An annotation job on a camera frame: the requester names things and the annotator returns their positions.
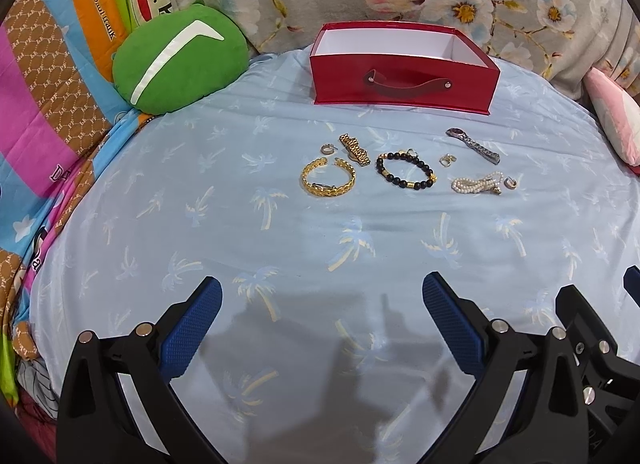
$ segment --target box handle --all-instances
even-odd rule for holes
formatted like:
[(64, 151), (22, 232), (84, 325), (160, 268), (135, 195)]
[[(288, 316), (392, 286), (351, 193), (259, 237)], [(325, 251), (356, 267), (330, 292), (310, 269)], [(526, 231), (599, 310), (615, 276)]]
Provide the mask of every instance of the box handle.
[(420, 83), (420, 85), (414, 85), (412, 87), (394, 87), (392, 85), (386, 85), (386, 76), (382, 73), (371, 69), (364, 75), (364, 83), (375, 89), (379, 94), (383, 96), (389, 96), (391, 98), (416, 98), (417, 96), (423, 96), (425, 94), (432, 94), (434, 92), (442, 92), (449, 90), (452, 86), (449, 78), (435, 78), (428, 82)]

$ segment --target red box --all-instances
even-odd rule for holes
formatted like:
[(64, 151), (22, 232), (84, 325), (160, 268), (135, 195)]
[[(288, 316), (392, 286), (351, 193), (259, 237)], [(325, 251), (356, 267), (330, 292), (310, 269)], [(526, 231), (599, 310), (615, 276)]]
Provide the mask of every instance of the red box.
[(325, 24), (311, 51), (316, 104), (390, 104), (489, 114), (500, 69), (457, 29)]

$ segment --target blue gripper pad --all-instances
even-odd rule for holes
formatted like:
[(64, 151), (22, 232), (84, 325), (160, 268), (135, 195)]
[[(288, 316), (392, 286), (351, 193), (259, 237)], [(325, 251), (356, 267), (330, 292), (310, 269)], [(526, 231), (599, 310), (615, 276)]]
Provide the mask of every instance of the blue gripper pad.
[(220, 282), (209, 277), (200, 285), (204, 288), (162, 342), (159, 370), (165, 383), (185, 373), (222, 307)]
[(484, 372), (484, 343), (447, 287), (434, 274), (427, 275), (422, 299), (460, 370), (478, 379)]
[(638, 307), (640, 307), (640, 269), (638, 269), (637, 266), (629, 267), (626, 270), (623, 282), (629, 296), (633, 298)]

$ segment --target colorful blanket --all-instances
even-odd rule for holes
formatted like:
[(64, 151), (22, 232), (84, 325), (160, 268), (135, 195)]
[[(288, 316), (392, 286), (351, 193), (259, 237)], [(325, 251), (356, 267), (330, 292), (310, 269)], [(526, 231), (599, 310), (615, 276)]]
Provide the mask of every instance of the colorful blanket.
[(30, 290), (71, 212), (151, 117), (113, 88), (111, 61), (170, 0), (17, 0), (0, 26), (0, 390), (38, 352)]

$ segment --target light blue bed sheet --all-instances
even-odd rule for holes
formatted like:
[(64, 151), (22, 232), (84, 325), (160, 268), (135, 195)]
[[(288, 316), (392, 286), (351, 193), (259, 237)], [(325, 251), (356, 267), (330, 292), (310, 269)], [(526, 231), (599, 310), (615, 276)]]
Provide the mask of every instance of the light blue bed sheet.
[[(54, 390), (79, 332), (129, 333), (206, 275), (222, 283), (223, 306), (172, 385), (231, 463), (414, 464), (472, 384), (422, 304), (431, 271), (487, 316), (537, 333), (558, 323), (555, 295), (575, 284), (636, 359), (640, 311), (622, 276), (640, 258), (640, 183), (591, 115), (537, 75), (498, 65), (490, 116), (314, 106), (308, 51), (292, 51), (150, 123), (73, 213), (33, 286)], [(518, 189), (453, 192), (453, 178), (496, 167), (450, 127), (499, 152)], [(302, 168), (343, 133), (372, 159), (415, 149), (437, 183), (399, 189), (370, 165), (342, 197), (309, 195)], [(458, 160), (443, 168), (447, 153)], [(419, 178), (402, 161), (388, 168)], [(337, 167), (314, 176), (346, 182)]]

